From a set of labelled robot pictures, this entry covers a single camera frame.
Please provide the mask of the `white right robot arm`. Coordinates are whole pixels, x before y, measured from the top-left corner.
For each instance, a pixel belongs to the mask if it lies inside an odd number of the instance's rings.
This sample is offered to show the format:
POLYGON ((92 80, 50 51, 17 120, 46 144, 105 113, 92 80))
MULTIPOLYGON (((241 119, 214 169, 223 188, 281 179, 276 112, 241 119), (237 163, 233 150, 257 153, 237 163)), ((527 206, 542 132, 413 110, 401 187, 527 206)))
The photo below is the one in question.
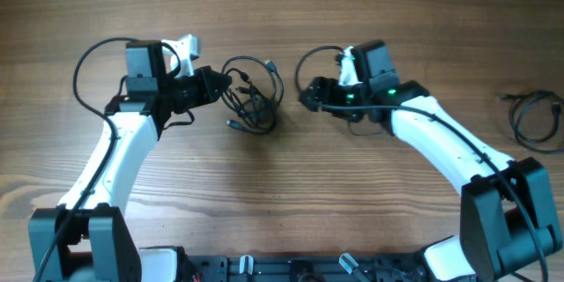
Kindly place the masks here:
POLYGON ((382 41, 337 48, 336 78, 314 78, 300 103, 348 123, 368 119, 424 156, 461 199, 460 231, 412 254, 375 260, 372 278, 496 281, 520 278, 563 247, 550 179, 535 159, 515 160, 454 120, 420 83, 402 81, 382 41))

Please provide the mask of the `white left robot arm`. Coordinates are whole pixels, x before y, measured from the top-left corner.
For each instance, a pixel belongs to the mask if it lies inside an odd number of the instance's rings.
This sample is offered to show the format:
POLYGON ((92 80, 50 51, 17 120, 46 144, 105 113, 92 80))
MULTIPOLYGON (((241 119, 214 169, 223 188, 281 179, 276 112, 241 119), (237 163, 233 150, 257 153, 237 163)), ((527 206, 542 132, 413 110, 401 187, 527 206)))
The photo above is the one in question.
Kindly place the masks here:
POLYGON ((54 208, 29 220, 36 281, 198 281, 202 274, 182 247, 138 249, 124 221, 132 187, 171 115, 211 104, 232 79, 195 68, 199 40, 141 41, 125 37, 127 73, 104 110, 92 156, 54 208))

